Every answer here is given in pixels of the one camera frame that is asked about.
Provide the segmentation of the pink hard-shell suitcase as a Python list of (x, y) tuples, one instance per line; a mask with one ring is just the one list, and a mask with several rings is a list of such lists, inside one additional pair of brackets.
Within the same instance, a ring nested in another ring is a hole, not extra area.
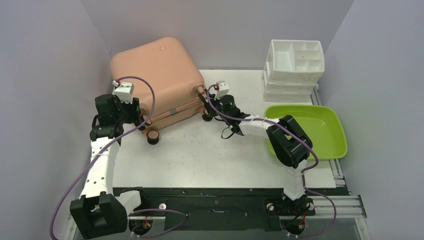
[(139, 99), (142, 117), (152, 114), (140, 128), (151, 145), (159, 142), (160, 129), (206, 113), (205, 80), (183, 44), (174, 37), (119, 52), (109, 66), (115, 80), (122, 78), (133, 84), (132, 95)]

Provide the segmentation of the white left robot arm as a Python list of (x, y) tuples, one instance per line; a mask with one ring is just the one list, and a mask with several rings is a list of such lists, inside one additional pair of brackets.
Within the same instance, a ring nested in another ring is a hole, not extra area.
[(140, 101), (130, 93), (103, 94), (94, 99), (97, 114), (89, 133), (91, 160), (79, 199), (70, 213), (85, 240), (125, 232), (128, 216), (143, 215), (149, 201), (140, 187), (113, 194), (115, 161), (124, 136), (124, 124), (142, 123)]

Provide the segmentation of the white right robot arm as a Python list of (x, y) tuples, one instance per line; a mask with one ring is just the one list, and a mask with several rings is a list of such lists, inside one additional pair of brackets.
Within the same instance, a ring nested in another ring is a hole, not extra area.
[(242, 112), (230, 94), (200, 93), (204, 104), (202, 118), (211, 121), (220, 117), (231, 135), (256, 136), (269, 141), (277, 159), (286, 171), (282, 199), (283, 209), (290, 215), (306, 212), (311, 204), (306, 191), (305, 171), (309, 156), (315, 157), (313, 143), (291, 115), (282, 118), (259, 117)]

